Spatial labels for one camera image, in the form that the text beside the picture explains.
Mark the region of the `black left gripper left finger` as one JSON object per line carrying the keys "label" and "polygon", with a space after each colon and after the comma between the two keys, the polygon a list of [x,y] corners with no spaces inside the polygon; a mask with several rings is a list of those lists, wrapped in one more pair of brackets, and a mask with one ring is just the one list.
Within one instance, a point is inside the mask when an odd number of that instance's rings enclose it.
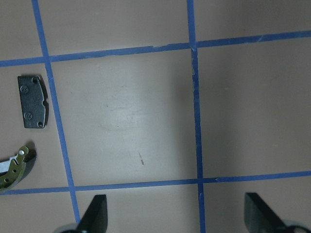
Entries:
{"label": "black left gripper left finger", "polygon": [[105,233],[107,231],[106,195],[95,195],[75,229],[77,233]]}

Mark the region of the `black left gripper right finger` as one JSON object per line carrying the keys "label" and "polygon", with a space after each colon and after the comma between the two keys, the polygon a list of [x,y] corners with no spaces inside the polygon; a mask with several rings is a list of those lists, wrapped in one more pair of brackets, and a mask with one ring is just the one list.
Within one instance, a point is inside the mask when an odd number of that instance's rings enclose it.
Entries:
{"label": "black left gripper right finger", "polygon": [[249,233],[285,233],[287,229],[257,193],[244,195],[244,223]]}

